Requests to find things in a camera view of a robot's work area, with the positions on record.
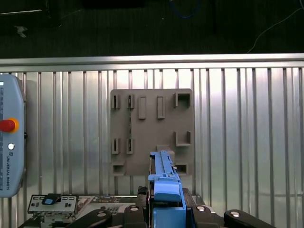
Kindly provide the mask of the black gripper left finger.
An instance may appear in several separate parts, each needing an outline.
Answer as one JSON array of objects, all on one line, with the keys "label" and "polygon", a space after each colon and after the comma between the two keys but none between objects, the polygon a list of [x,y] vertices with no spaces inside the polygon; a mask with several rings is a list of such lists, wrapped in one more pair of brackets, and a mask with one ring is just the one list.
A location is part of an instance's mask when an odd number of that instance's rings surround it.
[{"label": "black gripper left finger", "polygon": [[69,228],[147,228],[147,187],[138,187],[137,202],[120,207],[116,215],[107,209],[95,209],[68,225]]}]

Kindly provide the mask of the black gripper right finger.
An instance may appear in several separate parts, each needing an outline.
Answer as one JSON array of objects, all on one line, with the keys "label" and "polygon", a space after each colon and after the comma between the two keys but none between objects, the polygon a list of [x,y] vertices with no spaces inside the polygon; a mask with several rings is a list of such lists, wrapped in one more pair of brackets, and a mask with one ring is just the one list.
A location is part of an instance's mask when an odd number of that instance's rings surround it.
[{"label": "black gripper right finger", "polygon": [[187,228],[271,228],[271,225],[238,209],[218,215],[215,210],[200,201],[197,204],[188,189],[183,189],[186,203]]}]

